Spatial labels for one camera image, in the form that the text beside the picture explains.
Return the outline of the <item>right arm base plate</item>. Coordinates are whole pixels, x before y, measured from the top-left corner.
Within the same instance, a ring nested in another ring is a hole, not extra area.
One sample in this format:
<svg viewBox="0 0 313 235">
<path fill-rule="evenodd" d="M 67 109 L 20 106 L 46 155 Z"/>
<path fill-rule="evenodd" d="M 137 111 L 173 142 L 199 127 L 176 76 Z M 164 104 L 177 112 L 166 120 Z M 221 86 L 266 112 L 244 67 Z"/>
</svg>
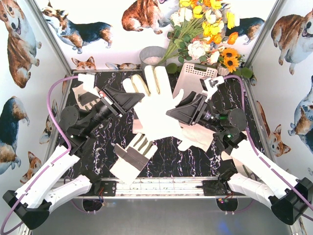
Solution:
<svg viewBox="0 0 313 235">
<path fill-rule="evenodd" d="M 218 175 L 216 179 L 203 180 L 201 185 L 196 186 L 196 188 L 202 189 L 204 196 L 228 195 L 232 192 L 228 185 L 228 181 L 234 174 L 235 171 L 228 170 Z"/>
</svg>

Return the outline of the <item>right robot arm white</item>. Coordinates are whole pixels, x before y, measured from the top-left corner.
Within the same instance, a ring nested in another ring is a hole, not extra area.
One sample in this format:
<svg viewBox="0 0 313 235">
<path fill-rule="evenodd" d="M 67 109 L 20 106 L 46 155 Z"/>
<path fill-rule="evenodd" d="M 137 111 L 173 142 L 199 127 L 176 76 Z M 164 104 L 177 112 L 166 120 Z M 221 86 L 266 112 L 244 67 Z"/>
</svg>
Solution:
<svg viewBox="0 0 313 235">
<path fill-rule="evenodd" d="M 243 109 L 219 111 L 203 94 L 191 92 L 186 98 L 182 95 L 183 90 L 175 97 L 174 108 L 166 114 L 186 125 L 206 123 L 216 130 L 213 134 L 216 146 L 258 177 L 253 180 L 238 170 L 227 170 L 219 180 L 229 190 L 264 204 L 287 225 L 293 225 L 307 209 L 312 209 L 313 183 L 306 177 L 298 179 L 291 175 L 256 149 Z"/>
</svg>

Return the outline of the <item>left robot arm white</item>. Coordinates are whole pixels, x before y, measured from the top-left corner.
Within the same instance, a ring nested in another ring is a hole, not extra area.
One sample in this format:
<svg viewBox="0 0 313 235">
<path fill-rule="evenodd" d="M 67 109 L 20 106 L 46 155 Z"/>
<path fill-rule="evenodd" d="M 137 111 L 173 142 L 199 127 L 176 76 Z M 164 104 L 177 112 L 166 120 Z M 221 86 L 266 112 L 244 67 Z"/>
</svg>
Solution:
<svg viewBox="0 0 313 235">
<path fill-rule="evenodd" d="M 99 101 L 88 111 L 77 106 L 65 107 L 56 125 L 63 141 L 35 175 L 16 191 L 8 190 L 4 201 L 25 226 L 41 226 L 49 215 L 73 198 L 98 190 L 100 177 L 84 170 L 70 182 L 54 188 L 61 176 L 82 158 L 91 155 L 95 141 L 93 131 L 108 127 L 114 117 L 122 117 L 142 98 L 143 93 L 126 93 L 106 85 L 99 91 Z"/>
</svg>

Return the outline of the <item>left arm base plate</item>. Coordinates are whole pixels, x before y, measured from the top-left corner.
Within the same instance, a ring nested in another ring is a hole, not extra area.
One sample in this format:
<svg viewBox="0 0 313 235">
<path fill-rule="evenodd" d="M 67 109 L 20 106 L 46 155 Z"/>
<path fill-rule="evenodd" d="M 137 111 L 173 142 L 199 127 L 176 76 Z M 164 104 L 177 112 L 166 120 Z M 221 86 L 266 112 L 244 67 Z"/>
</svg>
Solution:
<svg viewBox="0 0 313 235">
<path fill-rule="evenodd" d="M 87 193 L 88 196 L 115 196 L 116 194 L 117 181 L 97 181 L 93 183 L 90 191 Z"/>
</svg>

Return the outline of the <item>white glove with green fingers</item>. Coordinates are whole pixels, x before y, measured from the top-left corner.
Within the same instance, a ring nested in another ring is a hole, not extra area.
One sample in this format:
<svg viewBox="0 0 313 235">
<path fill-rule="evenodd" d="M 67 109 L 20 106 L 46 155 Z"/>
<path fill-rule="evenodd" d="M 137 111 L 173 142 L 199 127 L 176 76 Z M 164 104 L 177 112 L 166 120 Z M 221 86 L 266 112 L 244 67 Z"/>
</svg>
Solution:
<svg viewBox="0 0 313 235">
<path fill-rule="evenodd" d="M 123 88 L 128 93 L 142 93 L 144 97 L 134 106 L 147 140 L 155 141 L 167 137 L 184 140 L 179 121 L 166 115 L 181 101 L 183 91 L 177 100 L 173 99 L 166 68 L 148 65 L 144 68 L 146 81 L 138 74 L 124 79 Z"/>
</svg>

